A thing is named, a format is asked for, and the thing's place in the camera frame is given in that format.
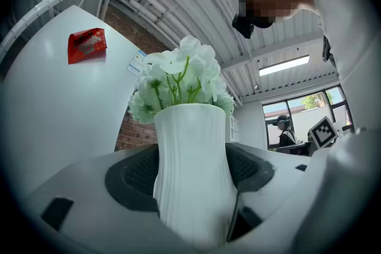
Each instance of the red snack bag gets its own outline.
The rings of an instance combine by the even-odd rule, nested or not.
[[[106,48],[104,29],[94,28],[71,34],[67,47],[68,63],[105,56]]]

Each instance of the desk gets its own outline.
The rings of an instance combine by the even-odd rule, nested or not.
[[[68,65],[69,35],[95,27],[105,29],[107,57]],[[0,92],[3,156],[17,195],[71,163],[114,152],[137,79],[127,66],[138,50],[76,6],[30,39]]]

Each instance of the black vent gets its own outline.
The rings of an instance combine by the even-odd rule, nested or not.
[[[241,181],[254,176],[259,170],[259,165],[255,161],[228,148],[226,149],[226,158],[233,183],[236,187]]]
[[[135,190],[152,196],[158,171],[159,153],[152,151],[139,161],[124,168],[122,173],[124,181]]]

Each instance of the vr headset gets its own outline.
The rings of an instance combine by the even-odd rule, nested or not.
[[[245,7],[234,16],[232,26],[244,38],[250,39],[255,27],[265,29],[274,23],[274,17],[256,17],[253,10],[246,8],[246,0],[239,0],[239,3]]]

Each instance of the green stem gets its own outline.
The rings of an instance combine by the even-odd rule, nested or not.
[[[198,82],[198,87],[193,92],[190,92],[190,94],[189,94],[189,97],[188,97],[188,103],[189,104],[194,103],[194,101],[196,100],[197,94],[202,89],[201,81],[199,78],[197,78],[197,82]]]
[[[176,79],[172,74],[172,78],[173,78],[174,82],[177,84],[177,88],[178,88],[177,91],[179,92],[179,103],[182,103],[182,94],[181,94],[180,82],[183,80],[183,78],[186,74],[186,70],[188,70],[188,66],[189,66],[189,57],[186,57],[184,73],[183,74],[179,73],[178,79]]]
[[[197,87],[197,89],[195,91],[195,95],[193,96],[192,100],[190,100],[191,103],[195,102],[197,94],[199,93],[200,90],[201,90],[201,87]]]
[[[184,69],[184,73],[181,77],[179,77],[179,79],[177,80],[179,83],[183,80],[185,74],[186,74],[186,70],[188,69],[188,65],[189,65],[189,57],[186,57],[186,63],[185,63],[185,69]]]
[[[159,100],[161,110],[163,110],[163,109],[164,109],[164,107],[163,107],[163,102],[162,102],[161,99],[159,98],[159,88],[158,88],[158,87],[155,87],[155,92],[156,92],[156,95],[157,95],[157,99]]]
[[[174,93],[174,88],[171,87],[168,75],[167,75],[167,83],[168,83],[169,90],[171,90],[171,93],[172,93],[172,96],[173,96],[173,102],[175,104],[177,104],[176,94]]]
[[[182,99],[181,99],[181,88],[180,88],[180,83],[177,83],[177,87],[179,88],[179,100],[180,100],[180,103],[182,102]]]

